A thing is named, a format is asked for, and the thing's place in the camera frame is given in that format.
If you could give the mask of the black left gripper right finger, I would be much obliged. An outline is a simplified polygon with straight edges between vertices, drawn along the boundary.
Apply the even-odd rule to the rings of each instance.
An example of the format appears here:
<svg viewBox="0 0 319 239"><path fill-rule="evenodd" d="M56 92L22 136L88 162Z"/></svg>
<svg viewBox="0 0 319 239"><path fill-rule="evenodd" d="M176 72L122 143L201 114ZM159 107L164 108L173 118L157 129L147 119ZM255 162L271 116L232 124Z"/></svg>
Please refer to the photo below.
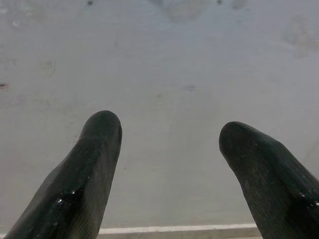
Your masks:
<svg viewBox="0 0 319 239"><path fill-rule="evenodd" d="M220 132L219 149L262 238L319 237L319 181L282 143L231 121Z"/></svg>

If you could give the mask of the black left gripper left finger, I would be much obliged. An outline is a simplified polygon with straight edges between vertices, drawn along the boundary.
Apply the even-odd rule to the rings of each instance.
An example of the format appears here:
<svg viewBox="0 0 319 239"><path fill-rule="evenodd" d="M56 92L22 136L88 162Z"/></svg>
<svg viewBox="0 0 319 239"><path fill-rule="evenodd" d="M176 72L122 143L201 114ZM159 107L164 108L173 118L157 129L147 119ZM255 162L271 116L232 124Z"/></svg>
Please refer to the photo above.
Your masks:
<svg viewBox="0 0 319 239"><path fill-rule="evenodd" d="M74 147L44 179L6 238L95 239L121 142L121 123L113 112L90 116Z"/></svg>

